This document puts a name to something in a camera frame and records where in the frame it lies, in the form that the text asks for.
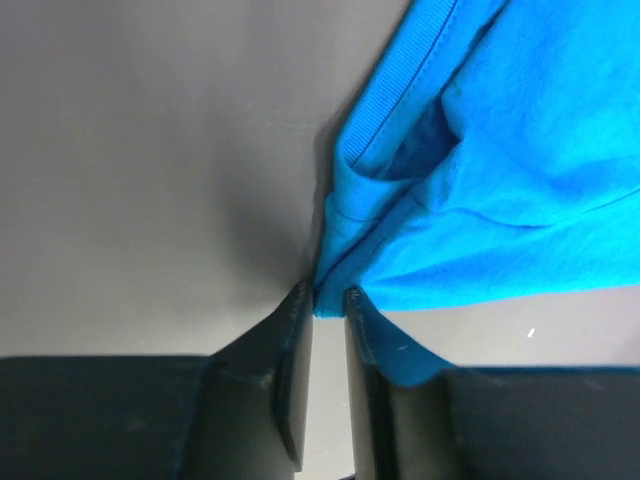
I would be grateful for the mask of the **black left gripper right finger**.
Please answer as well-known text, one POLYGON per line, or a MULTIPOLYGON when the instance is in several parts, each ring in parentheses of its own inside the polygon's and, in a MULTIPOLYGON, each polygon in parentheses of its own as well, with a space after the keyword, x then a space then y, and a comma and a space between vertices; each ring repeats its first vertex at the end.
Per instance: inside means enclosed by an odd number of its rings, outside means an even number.
POLYGON ((462 367, 344 296, 358 479, 635 479, 639 370, 462 367))

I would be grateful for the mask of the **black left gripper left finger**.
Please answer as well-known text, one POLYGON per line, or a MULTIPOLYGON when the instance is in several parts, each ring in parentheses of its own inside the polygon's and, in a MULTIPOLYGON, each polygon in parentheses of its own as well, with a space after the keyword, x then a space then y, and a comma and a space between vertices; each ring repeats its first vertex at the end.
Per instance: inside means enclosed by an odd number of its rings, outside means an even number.
POLYGON ((312 292, 210 355, 1 361, 5 479, 291 479, 302 468, 312 292))

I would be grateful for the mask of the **blue t shirt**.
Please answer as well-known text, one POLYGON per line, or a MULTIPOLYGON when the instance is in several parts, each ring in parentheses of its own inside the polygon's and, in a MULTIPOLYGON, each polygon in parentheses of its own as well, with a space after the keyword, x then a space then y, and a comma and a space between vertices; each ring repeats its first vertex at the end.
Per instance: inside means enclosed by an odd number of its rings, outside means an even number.
POLYGON ((638 3, 413 2, 337 138, 315 314, 638 281, 638 3))

